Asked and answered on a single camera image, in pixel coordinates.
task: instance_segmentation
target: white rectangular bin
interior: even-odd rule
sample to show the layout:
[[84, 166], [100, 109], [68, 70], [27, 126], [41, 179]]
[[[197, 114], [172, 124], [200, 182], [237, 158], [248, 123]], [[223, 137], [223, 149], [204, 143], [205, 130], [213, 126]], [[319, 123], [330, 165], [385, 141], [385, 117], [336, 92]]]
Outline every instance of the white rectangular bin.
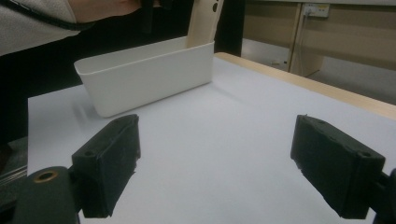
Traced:
[[97, 113], [110, 117], [212, 80], [214, 43], [186, 49], [186, 37], [75, 62]]

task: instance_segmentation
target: black cable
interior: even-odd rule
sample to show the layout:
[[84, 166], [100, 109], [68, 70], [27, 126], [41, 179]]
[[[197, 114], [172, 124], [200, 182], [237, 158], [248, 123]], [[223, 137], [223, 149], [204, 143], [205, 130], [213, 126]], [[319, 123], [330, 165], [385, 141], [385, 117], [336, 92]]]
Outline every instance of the black cable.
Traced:
[[59, 19], [45, 15], [37, 10], [29, 8], [14, 0], [0, 0], [0, 5], [7, 7], [15, 12], [21, 13], [34, 20], [42, 21], [44, 23], [63, 28], [65, 30], [83, 31], [93, 27], [95, 24], [95, 22], [73, 23], [68, 21], [61, 21]]
[[145, 34], [151, 34], [154, 0], [142, 0], [141, 4], [143, 10], [142, 32]]

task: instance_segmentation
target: floor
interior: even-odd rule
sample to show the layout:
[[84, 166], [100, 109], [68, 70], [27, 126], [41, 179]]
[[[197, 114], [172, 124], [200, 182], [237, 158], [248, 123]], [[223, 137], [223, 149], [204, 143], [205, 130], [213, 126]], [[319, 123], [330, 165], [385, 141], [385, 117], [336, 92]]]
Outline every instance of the floor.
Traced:
[[[243, 58], [284, 71], [288, 53], [285, 48], [243, 40]], [[396, 105], [396, 71], [393, 70], [326, 57], [320, 71], [307, 78]]]

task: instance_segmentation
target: electrical outlet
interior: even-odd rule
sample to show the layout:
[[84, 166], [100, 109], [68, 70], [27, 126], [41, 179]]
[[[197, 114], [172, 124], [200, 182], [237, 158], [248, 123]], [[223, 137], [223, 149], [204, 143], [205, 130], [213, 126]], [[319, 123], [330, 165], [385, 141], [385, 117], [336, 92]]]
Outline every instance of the electrical outlet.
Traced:
[[321, 3], [305, 3], [304, 5], [304, 15], [310, 17], [329, 17], [330, 4]]

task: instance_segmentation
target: table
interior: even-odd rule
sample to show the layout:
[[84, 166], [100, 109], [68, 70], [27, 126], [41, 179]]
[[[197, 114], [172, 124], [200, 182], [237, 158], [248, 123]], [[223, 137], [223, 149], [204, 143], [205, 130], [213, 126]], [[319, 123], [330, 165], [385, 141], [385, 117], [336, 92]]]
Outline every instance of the table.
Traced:
[[[372, 211], [341, 219], [302, 176], [294, 124], [299, 114], [330, 122], [387, 157], [389, 174], [395, 106], [224, 53], [213, 69], [211, 83], [125, 113], [140, 117], [136, 174], [113, 217], [82, 223], [372, 223]], [[82, 86], [30, 98], [28, 173], [69, 167], [112, 119]]]

